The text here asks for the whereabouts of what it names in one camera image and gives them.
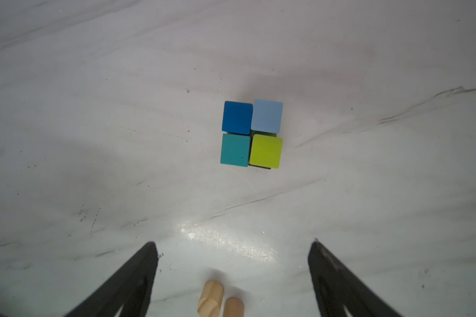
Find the stack of blocks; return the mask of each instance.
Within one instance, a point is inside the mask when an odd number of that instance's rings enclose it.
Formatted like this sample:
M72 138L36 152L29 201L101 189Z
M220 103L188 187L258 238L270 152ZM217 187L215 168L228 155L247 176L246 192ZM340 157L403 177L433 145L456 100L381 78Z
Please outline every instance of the stack of blocks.
M277 101L254 100L252 104L226 101L222 131L221 164L279 168L282 152L282 108Z

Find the gray vein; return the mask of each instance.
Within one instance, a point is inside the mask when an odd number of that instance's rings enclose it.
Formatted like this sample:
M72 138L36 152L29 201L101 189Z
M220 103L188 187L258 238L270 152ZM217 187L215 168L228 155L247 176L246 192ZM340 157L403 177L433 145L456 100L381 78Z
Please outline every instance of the gray vein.
M248 204L252 204L252 203L255 203L255 202L258 202L258 201L263 201L263 200L266 200L266 199L270 199L270 198L279 196L279 195L281 195L281 194L289 193L289 192L295 191L295 190L297 190L297 189L299 189L299 188L302 188L302 187L305 187L305 186L309 186L309 185L315 184L315 183L317 183L317 182L319 182L319 181L321 181L321 180L322 180L322 181L325 181L323 178L317 179L317 180L315 180L315 181L311 181L311 182L302 184L302 185L300 185L300 186L293 187L293 188L288 189L288 190L286 190L286 191L283 191L283 192L280 192L280 193L277 193L277 194L273 194L273 195L269 195L269 196L267 196L267 197L265 197L265 198L261 198L261 199L257 199L257 200L245 202L245 203L242 203L242 204L239 204L239 205L236 205L236 206L228 207L228 208L225 209L225 211L226 211L226 210L233 209L233 208L236 208L236 207L240 207L240 206L245 206L245 205L248 205ZM210 219L217 218L217 217L219 217L219 216L222 216L222 215L216 215L216 216L210 217Z
M125 225L120 226L120 229L121 229L121 228L125 228L125 227L130 226L130 225L134 225L134 226L135 226L135 225L139 225L141 222L145 222L145 221L147 221L147 220L148 220L148 217L145 217L145 218L143 218L143 219L136 220L136 221L129 221L129 222L126 223Z
M197 293L197 292L199 292L199 290L182 291L182 292L175 293L173 295L169 295L169 296L167 296L165 298L162 298L162 299L154 300L154 301L152 301L152 303L165 302L165 301L170 300L170 299L184 297L184 296L190 295L192 293Z
M96 258L100 258L102 257L103 255L106 255L108 253L114 253L115 251L107 251L107 252L102 252L102 253L99 253L99 254L96 254L95 257Z
M418 104L409 106L405 110L403 110L402 112L400 112L396 115L390 116L390 117L381 118L381 119L375 120L375 121L365 121L365 122L363 122L364 120L355 119L353 121L343 123L340 126L336 126L335 128L331 128L330 130L326 130L326 131L324 131L324 132L322 132L322 133L320 133L316 136L313 136L313 137L309 138L307 141L302 142L299 145L295 146L294 149L302 147L307 143L311 143L312 141L314 141L314 140L316 140L316 139L318 139L318 138L320 138L321 136L324 136L324 135L336 134L336 133L338 133L338 134L347 134L347 133L351 133L351 132L356 132L356 133L366 132L366 131L369 131L369 130L373 130L373 129L385 126L388 123L394 123L398 120L410 118L410 117L413 117L413 116L416 116L416 115L424 114L424 113L429 112L429 111L440 109L440 108L443 108L443 107L448 106L448 105L445 105L445 106L442 106L442 107L432 107L432 108L427 107L427 109L419 111L418 113L413 113L413 114L408 115L412 111L415 111L415 110L420 109L420 108L424 108L422 106L429 105L434 100L447 99L447 98L451 98L451 97L459 95L459 94L470 93L470 92L476 92L476 88L467 89L467 88L464 88L463 86L460 86L460 87L448 89L448 90L445 90L445 91L441 91L441 92L438 92L437 94L435 94L434 96L432 96L432 97L430 97L430 98L428 98L428 99L426 99L426 100L424 100L424 101L422 101Z
M122 129L127 129L127 130L134 131L134 132L137 132L137 133L141 133L140 131L132 130L132 129L125 128L125 127L119 127L119 128L122 128Z
M121 11L138 4L140 1L142 0L106 0L102 3L93 4L69 16L54 20L20 34L10 36L9 38L0 39L0 51L34 39L42 34L55 34L67 27L75 26L110 13Z
M422 261L422 262L411 262L411 263L400 263L396 265L390 265L383 268L374 268L368 272L363 272L362 275L366 276L373 276L376 274L382 274L387 272L393 272L397 270L406 269L413 266L427 266L433 265L434 263L438 263L440 265L448 265L448 266L459 266L465 264L476 264L476 256L470 257L457 257L451 259L441 259L441 260L434 260L434 261Z

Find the wooden block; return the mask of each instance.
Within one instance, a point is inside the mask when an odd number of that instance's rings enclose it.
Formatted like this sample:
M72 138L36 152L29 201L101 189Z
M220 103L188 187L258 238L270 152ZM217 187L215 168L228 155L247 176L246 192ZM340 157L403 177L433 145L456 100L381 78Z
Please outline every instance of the wooden block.
M197 303L197 313L201 317L218 317L222 298L224 297L224 287L217 281L208 281L201 292L199 303Z
M250 165L279 168L282 139L273 136L254 135L250 150Z
M238 134L222 135L220 163L247 167L249 165L250 137Z
M284 104L270 100L254 100L250 128L256 131L279 133Z
M252 122L252 104L226 101L224 103L224 117L222 131L238 134L250 134Z
M224 305L222 317L243 317L245 308L243 303L234 297L229 298Z

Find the dark blue block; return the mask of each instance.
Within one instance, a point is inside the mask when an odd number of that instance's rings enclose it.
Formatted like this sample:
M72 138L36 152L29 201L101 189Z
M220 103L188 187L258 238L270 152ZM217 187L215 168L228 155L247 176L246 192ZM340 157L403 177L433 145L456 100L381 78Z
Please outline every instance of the dark blue block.
M229 133L250 134L252 122L252 104L226 101L224 103L224 117L222 131Z

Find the teal block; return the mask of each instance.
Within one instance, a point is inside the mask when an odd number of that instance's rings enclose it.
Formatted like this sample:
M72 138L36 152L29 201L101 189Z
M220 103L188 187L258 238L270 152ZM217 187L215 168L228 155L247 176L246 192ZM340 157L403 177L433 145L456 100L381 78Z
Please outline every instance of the teal block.
M220 163L236 166L249 166L250 136L237 134L222 135Z

